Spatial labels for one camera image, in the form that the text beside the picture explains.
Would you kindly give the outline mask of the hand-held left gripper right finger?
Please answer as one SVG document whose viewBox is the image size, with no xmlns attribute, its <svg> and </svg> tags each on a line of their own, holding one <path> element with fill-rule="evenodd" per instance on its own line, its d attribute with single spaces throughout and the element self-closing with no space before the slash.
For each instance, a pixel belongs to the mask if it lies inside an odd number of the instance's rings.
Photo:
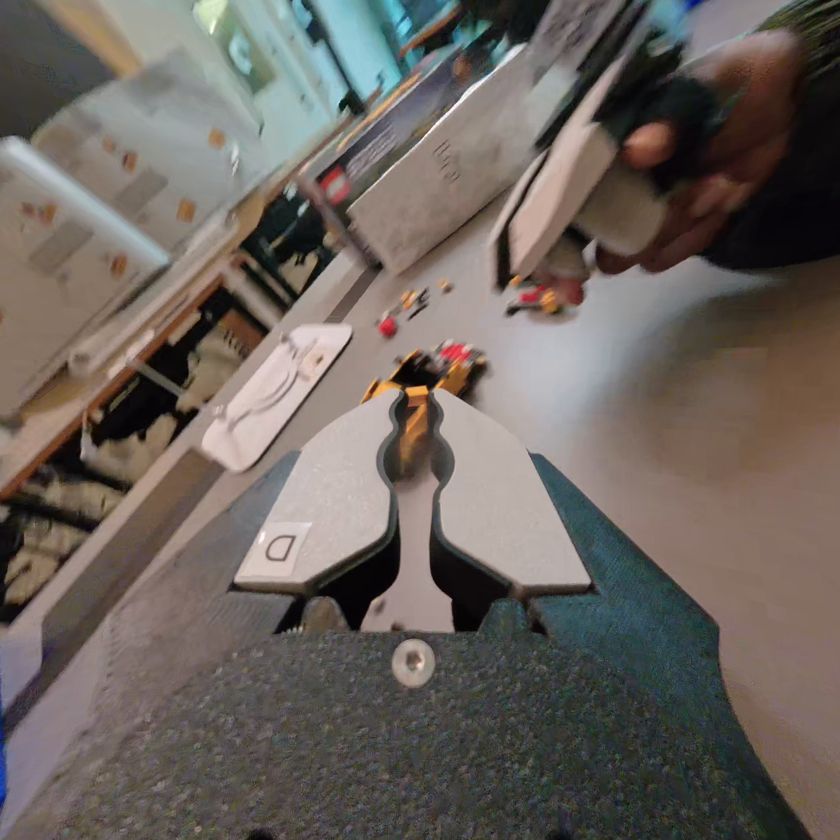
<svg viewBox="0 0 840 840">
<path fill-rule="evenodd" d="M 499 600 L 579 595 L 592 578 L 525 445 L 444 390 L 428 398 L 437 478 L 429 568 L 455 629 L 477 629 Z"/>
</svg>

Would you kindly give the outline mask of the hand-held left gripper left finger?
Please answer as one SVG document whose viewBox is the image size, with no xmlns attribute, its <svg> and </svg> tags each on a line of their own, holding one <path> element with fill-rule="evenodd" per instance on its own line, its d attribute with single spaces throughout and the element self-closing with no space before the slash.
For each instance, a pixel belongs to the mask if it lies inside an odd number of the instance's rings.
<svg viewBox="0 0 840 840">
<path fill-rule="evenodd" d="M 360 629 L 396 581 L 403 392 L 388 390 L 340 416 L 300 451 L 233 579 L 242 592 L 328 597 Z"/>
</svg>

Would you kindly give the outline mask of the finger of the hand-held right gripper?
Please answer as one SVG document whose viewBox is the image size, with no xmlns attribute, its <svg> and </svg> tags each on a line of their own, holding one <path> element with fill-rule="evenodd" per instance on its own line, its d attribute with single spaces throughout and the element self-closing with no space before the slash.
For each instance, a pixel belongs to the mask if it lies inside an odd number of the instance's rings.
<svg viewBox="0 0 840 840">
<path fill-rule="evenodd" d="M 617 143 L 600 123 L 567 124 L 546 154 L 508 226 L 512 276 L 551 269 L 562 276 L 587 273 L 582 234 L 568 229 L 617 155 Z"/>
<path fill-rule="evenodd" d="M 492 291 L 504 291 L 510 284 L 513 274 L 511 273 L 511 247 L 510 247 L 510 226 L 513 218 L 522 206 L 529 194 L 530 188 L 537 178 L 548 152 L 541 152 L 533 160 L 528 169 L 513 186 L 500 214 L 490 230 L 489 236 L 489 279 Z"/>
</svg>

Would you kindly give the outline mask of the orange lego plate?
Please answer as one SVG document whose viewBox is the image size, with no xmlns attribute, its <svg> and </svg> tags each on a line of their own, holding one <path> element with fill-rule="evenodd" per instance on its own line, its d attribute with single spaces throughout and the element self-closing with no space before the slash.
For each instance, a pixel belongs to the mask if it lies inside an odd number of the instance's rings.
<svg viewBox="0 0 840 840">
<path fill-rule="evenodd" d="M 428 396 L 425 385 L 410 386 L 405 390 L 407 410 L 399 444 L 400 475 L 414 476 L 426 453 L 428 430 Z"/>
</svg>

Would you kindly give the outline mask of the person's right forearm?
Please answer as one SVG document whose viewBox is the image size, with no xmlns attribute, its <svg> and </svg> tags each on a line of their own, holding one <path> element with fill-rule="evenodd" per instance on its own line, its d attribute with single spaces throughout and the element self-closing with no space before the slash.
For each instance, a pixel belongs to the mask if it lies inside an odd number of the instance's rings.
<svg viewBox="0 0 840 840">
<path fill-rule="evenodd" d="M 759 26 L 805 48 L 804 89 L 787 155 L 702 252 L 724 270 L 777 270 L 839 254 L 839 2 L 791 2 Z"/>
</svg>

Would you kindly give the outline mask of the red grey lego subassembly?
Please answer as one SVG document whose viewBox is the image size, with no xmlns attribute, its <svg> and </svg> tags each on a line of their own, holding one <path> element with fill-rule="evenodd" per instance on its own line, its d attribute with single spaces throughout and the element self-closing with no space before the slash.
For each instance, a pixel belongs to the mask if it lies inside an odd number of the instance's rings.
<svg viewBox="0 0 840 840">
<path fill-rule="evenodd" d="M 583 302 L 584 284 L 583 280 L 551 274 L 514 276 L 507 286 L 514 295 L 505 307 L 505 315 L 540 312 L 554 316 L 567 308 L 576 308 Z"/>
</svg>

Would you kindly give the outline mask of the grey black lego piece pile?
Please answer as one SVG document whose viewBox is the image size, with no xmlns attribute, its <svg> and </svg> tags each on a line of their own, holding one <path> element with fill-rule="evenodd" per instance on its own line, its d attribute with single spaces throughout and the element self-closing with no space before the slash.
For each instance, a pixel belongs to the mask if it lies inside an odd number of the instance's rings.
<svg viewBox="0 0 840 840">
<path fill-rule="evenodd" d="M 407 291 L 402 295 L 395 309 L 392 310 L 392 316 L 397 321 L 400 319 L 406 322 L 410 321 L 420 313 L 425 312 L 432 305 L 435 297 L 447 296 L 454 289 L 455 285 L 449 279 L 444 278 L 432 286 Z"/>
</svg>

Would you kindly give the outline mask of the black lego box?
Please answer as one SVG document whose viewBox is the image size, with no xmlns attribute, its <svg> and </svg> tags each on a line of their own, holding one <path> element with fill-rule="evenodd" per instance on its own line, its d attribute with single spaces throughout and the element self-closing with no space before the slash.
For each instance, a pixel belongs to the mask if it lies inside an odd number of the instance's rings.
<svg viewBox="0 0 840 840">
<path fill-rule="evenodd" d="M 352 201 L 424 137 L 460 97 L 525 46 L 481 62 L 466 47 L 450 46 L 423 59 L 403 84 L 339 140 L 306 164 L 299 183 L 330 221 L 373 266 L 382 266 L 350 230 Z"/>
</svg>

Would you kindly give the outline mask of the yellow lego car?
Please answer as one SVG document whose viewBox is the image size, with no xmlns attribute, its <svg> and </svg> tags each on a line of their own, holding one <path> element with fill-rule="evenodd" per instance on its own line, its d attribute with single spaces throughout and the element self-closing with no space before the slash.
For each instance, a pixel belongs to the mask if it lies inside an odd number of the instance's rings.
<svg viewBox="0 0 840 840">
<path fill-rule="evenodd" d="M 483 350 L 471 343 L 447 340 L 430 350 L 418 349 L 397 357 L 393 373 L 374 379 L 360 402 L 367 403 L 389 391 L 407 394 L 410 407 L 424 404 L 435 390 L 464 398 L 488 366 Z"/>
</svg>

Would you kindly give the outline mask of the lego instruction booklet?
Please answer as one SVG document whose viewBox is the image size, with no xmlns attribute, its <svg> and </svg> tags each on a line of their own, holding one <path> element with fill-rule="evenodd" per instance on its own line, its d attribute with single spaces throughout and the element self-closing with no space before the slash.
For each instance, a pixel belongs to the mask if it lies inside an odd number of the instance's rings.
<svg viewBox="0 0 840 840">
<path fill-rule="evenodd" d="M 260 135 L 175 52 L 2 138 L 2 416 L 262 176 Z"/>
</svg>

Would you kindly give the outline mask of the person's right hand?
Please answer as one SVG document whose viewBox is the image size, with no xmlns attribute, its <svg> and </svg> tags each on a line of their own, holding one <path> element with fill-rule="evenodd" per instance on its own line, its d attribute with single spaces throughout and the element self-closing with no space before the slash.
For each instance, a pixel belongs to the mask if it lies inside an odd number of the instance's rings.
<svg viewBox="0 0 840 840">
<path fill-rule="evenodd" d="M 615 276 L 639 266 L 666 271 L 700 255 L 732 215 L 769 180 L 782 162 L 801 97 L 805 66 L 802 37 L 790 28 L 761 30 L 725 42 L 690 62 L 689 77 L 736 102 L 701 159 L 696 181 L 677 192 L 656 239 L 635 255 L 598 246 L 598 270 Z"/>
</svg>

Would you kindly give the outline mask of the white printed paper bag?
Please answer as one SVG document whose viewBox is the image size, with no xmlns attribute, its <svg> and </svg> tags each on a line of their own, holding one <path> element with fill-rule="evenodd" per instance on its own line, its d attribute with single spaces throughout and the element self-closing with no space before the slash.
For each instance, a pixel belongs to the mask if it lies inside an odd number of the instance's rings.
<svg viewBox="0 0 840 840">
<path fill-rule="evenodd" d="M 513 51 L 352 201 L 351 232 L 391 273 L 413 266 L 528 169 L 578 77 Z"/>
</svg>

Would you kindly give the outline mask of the white book stand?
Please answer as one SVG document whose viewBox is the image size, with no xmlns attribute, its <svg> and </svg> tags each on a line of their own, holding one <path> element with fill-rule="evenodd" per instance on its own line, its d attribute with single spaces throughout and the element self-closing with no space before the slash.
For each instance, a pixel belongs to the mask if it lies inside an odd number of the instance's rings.
<svg viewBox="0 0 840 840">
<path fill-rule="evenodd" d="M 347 323 L 304 324 L 282 333 L 259 368 L 227 401 L 202 404 L 200 449 L 226 470 L 250 469 L 306 402 L 353 335 Z"/>
</svg>

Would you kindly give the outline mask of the wooden table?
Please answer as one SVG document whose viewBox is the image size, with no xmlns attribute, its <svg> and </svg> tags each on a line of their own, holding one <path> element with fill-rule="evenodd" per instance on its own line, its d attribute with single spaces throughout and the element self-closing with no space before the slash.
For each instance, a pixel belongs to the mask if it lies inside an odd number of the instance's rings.
<svg viewBox="0 0 840 840">
<path fill-rule="evenodd" d="M 224 310 L 226 330 L 247 354 L 252 353 L 282 313 L 241 269 L 240 246 L 259 223 L 261 210 L 240 209 L 227 222 L 207 224 L 192 251 L 149 289 L 118 320 L 122 332 L 106 350 L 100 366 L 83 378 L 61 374 L 28 403 L 23 425 L 2 446 L 2 501 L 19 488 L 138 373 L 171 336 L 192 323 L 194 313 L 219 291 L 233 298 L 233 314 Z"/>
</svg>

